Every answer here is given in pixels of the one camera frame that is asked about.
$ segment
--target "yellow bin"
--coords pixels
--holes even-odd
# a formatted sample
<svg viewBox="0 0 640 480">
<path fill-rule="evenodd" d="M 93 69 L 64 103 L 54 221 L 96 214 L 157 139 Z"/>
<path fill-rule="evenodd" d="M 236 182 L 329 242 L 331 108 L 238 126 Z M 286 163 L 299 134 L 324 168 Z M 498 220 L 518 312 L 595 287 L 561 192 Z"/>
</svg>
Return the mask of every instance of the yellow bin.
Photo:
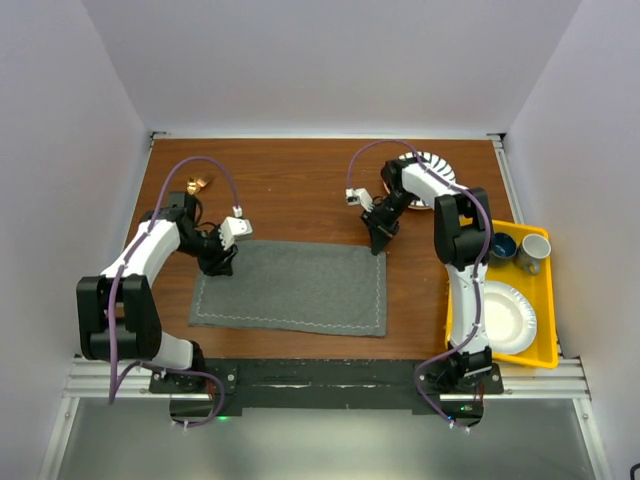
<svg viewBox="0 0 640 480">
<path fill-rule="evenodd" d="M 518 245 L 522 239 L 530 234 L 537 233 L 547 240 L 549 234 L 543 228 L 520 225 L 511 222 L 493 220 L 495 232 L 505 232 L 511 235 Z M 504 362 L 517 363 L 527 367 L 555 368 L 558 366 L 558 347 L 556 336 L 556 315 L 553 308 L 553 285 L 551 281 L 551 259 L 547 258 L 540 263 L 540 273 L 529 275 L 513 263 L 500 268 L 491 268 L 487 272 L 487 280 L 496 280 L 511 285 L 529 300 L 536 312 L 537 333 L 536 338 L 529 348 L 517 355 L 504 355 L 493 353 L 493 358 Z M 448 345 L 451 336 L 451 324 L 453 321 L 453 307 L 451 303 L 451 290 L 449 290 L 449 306 L 447 310 L 446 343 Z"/>
</svg>

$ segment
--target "cup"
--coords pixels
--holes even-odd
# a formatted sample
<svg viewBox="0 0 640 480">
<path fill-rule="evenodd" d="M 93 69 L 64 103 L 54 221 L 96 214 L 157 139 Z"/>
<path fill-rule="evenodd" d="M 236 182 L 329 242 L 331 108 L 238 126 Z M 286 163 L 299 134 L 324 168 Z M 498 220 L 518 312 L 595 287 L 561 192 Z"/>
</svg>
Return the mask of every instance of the cup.
<svg viewBox="0 0 640 480">
<path fill-rule="evenodd" d="M 549 240 L 537 233 L 531 233 L 522 239 L 518 247 L 515 263 L 530 275 L 540 273 L 540 262 L 551 255 Z"/>
<path fill-rule="evenodd" d="M 516 255 L 518 244 L 511 235 L 497 232 L 493 235 L 493 246 L 489 252 L 489 265 L 503 267 Z"/>
</svg>

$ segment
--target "dark blue cup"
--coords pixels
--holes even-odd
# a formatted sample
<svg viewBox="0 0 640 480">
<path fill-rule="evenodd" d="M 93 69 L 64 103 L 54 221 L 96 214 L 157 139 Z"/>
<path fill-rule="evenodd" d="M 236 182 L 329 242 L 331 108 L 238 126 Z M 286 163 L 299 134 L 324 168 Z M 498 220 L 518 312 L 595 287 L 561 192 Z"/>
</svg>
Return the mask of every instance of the dark blue cup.
<svg viewBox="0 0 640 480">
<path fill-rule="evenodd" d="M 511 235 L 497 232 L 493 235 L 493 246 L 489 252 L 489 265 L 503 267 L 515 257 L 518 244 Z"/>
</svg>

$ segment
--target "white wall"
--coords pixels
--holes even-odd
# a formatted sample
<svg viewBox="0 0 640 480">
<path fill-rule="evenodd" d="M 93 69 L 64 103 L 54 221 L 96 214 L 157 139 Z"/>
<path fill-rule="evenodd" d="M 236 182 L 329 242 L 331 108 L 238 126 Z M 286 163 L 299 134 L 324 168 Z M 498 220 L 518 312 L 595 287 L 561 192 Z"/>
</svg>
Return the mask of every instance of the white wall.
<svg viewBox="0 0 640 480">
<path fill-rule="evenodd" d="M 0 477 L 35 478 L 70 359 L 75 284 L 121 248 L 142 123 L 78 0 L 0 8 Z"/>
<path fill-rule="evenodd" d="M 615 478 L 640 462 L 640 3 L 584 0 L 507 135 L 528 222 L 554 248 L 561 341 L 580 354 Z"/>
<path fill-rule="evenodd" d="M 579 0 L 83 0 L 145 125 L 204 135 L 484 135 Z"/>
</svg>

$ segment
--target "dish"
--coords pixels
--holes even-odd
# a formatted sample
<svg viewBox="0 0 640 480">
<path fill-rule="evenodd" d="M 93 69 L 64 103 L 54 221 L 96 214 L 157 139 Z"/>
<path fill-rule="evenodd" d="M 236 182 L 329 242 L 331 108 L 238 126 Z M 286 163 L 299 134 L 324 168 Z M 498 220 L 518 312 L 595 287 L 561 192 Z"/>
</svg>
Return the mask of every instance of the dish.
<svg viewBox="0 0 640 480">
<path fill-rule="evenodd" d="M 450 182 L 456 181 L 456 174 L 453 171 L 453 167 L 449 165 L 449 163 L 444 158 L 440 158 L 438 155 L 429 152 L 418 152 L 418 155 L 424 158 L 424 163 L 430 166 L 441 177 L 444 177 Z M 398 157 L 398 160 L 406 160 L 408 158 L 413 158 L 413 153 L 408 152 L 404 155 L 400 155 Z M 384 189 L 387 191 L 387 193 L 389 193 L 387 184 L 382 182 L 382 185 L 384 185 Z M 428 210 L 431 208 L 431 205 L 421 199 L 418 199 L 411 202 L 409 208 L 413 210 Z"/>
<path fill-rule="evenodd" d="M 536 338 L 536 313 L 519 290 L 506 283 L 484 285 L 484 322 L 491 350 L 515 355 L 525 351 Z"/>
</svg>

